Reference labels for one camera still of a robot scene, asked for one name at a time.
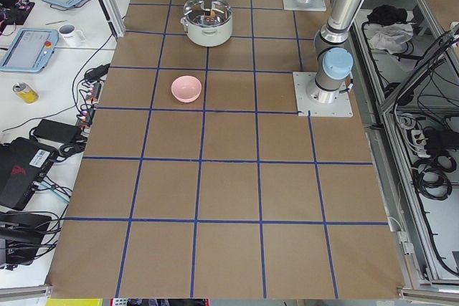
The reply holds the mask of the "black cloth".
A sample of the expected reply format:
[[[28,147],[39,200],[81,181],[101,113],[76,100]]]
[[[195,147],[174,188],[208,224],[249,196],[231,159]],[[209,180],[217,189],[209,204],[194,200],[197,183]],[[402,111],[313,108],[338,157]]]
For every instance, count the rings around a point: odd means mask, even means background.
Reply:
[[[380,24],[382,26],[405,23],[407,21],[407,11],[384,4],[373,9],[367,16],[367,19],[370,23]]]

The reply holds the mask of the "pink plastic bowl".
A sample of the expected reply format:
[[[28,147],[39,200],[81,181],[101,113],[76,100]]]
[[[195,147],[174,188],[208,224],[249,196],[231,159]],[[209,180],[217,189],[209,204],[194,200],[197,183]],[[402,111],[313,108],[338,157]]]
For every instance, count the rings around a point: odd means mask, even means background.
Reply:
[[[171,93],[179,102],[194,102],[201,91],[201,82],[191,75],[177,77],[171,84]]]

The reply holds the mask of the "black power brick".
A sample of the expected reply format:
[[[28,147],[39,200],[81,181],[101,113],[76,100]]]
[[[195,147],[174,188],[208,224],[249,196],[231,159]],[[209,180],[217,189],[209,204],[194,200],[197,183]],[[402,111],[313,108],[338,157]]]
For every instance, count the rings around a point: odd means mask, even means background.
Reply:
[[[56,143],[74,143],[81,136],[82,129],[76,125],[42,119],[33,130],[33,136]]]

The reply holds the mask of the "lower teach pendant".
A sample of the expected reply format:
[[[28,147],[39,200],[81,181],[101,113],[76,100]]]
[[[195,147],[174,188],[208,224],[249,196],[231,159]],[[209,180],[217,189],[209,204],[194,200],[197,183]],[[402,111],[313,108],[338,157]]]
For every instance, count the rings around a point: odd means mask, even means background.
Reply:
[[[59,37],[56,29],[20,29],[1,60],[1,71],[40,72],[49,62]]]

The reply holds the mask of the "white crumpled cloth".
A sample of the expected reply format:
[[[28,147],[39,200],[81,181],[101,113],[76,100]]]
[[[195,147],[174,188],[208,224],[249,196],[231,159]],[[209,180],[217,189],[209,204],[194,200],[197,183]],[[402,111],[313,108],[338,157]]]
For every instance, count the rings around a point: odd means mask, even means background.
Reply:
[[[392,24],[376,31],[369,40],[371,49],[385,50],[390,54],[403,53],[407,43],[413,38],[414,32],[411,24]]]

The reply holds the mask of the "yellow drink can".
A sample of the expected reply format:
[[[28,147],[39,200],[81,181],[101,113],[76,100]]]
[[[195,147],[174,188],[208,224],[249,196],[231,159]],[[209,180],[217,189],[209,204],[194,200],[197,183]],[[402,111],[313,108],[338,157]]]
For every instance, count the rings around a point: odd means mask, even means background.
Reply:
[[[24,82],[18,82],[14,84],[12,90],[27,104],[32,104],[39,99],[39,95],[27,83]]]

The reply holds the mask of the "white mug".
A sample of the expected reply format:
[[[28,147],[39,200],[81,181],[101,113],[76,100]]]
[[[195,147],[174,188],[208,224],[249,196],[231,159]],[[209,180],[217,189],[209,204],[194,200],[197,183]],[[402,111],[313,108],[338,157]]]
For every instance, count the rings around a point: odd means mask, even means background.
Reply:
[[[70,47],[80,47],[86,42],[86,36],[83,31],[77,29],[73,24],[62,25],[58,32]]]

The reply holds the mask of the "pale green electric pot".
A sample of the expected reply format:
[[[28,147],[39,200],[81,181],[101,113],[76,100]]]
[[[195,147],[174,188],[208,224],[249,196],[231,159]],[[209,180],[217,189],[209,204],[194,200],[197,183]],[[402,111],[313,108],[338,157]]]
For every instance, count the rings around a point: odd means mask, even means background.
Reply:
[[[213,0],[211,19],[204,14],[204,0],[188,0],[184,5],[181,24],[188,38],[203,47],[216,47],[232,35],[232,7],[225,0]]]

